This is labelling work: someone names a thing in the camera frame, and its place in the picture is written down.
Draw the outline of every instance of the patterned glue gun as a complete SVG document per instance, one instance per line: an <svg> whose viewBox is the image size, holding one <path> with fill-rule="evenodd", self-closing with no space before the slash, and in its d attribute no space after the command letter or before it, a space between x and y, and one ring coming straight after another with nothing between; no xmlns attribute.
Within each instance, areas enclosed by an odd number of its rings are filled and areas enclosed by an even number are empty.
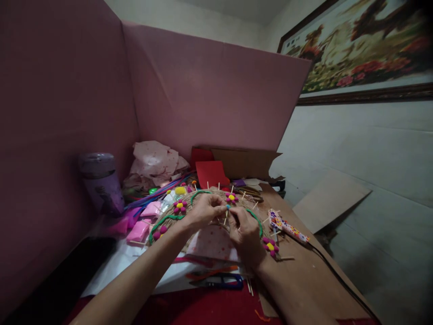
<svg viewBox="0 0 433 325"><path fill-rule="evenodd" d="M284 231L290 237L299 241L301 244L306 245L309 242L310 237L301 234L298 229L289 225L280 217L278 212L279 211L275 211L274 209L268 210L267 215L269 217L269 227L271 227L272 230L278 228L279 230Z"/></svg>

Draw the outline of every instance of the painting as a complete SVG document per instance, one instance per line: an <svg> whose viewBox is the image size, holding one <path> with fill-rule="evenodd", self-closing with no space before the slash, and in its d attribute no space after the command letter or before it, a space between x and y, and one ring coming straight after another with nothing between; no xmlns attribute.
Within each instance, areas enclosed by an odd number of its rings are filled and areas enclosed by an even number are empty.
<svg viewBox="0 0 433 325"><path fill-rule="evenodd" d="M281 38L311 60L298 105L432 99L431 38L407 0L328 0Z"/></svg>

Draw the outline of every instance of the ceiling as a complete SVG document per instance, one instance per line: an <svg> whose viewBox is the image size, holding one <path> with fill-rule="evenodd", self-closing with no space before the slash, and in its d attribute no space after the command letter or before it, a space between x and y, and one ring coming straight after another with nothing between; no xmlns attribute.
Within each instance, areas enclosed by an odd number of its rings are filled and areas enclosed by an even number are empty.
<svg viewBox="0 0 433 325"><path fill-rule="evenodd" d="M268 25L290 0L177 0L239 19Z"/></svg>

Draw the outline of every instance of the yellow clay ball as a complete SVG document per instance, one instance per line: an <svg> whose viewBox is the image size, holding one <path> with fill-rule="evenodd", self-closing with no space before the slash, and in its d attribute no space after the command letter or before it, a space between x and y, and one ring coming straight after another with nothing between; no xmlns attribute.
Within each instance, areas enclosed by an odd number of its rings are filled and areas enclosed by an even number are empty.
<svg viewBox="0 0 433 325"><path fill-rule="evenodd" d="M175 193L177 195L182 195L182 194L186 194L185 188L184 187L176 187L175 189Z"/></svg>

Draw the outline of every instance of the cardboard divider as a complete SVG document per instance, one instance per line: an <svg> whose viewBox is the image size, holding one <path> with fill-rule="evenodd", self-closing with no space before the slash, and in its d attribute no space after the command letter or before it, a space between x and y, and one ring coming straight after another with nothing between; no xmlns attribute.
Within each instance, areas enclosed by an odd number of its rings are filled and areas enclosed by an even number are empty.
<svg viewBox="0 0 433 325"><path fill-rule="evenodd" d="M139 138L122 25L104 1L0 12L1 320L90 229L77 155L110 152L124 177Z"/></svg>
<svg viewBox="0 0 433 325"><path fill-rule="evenodd" d="M140 135L276 151L310 61L124 22Z"/></svg>

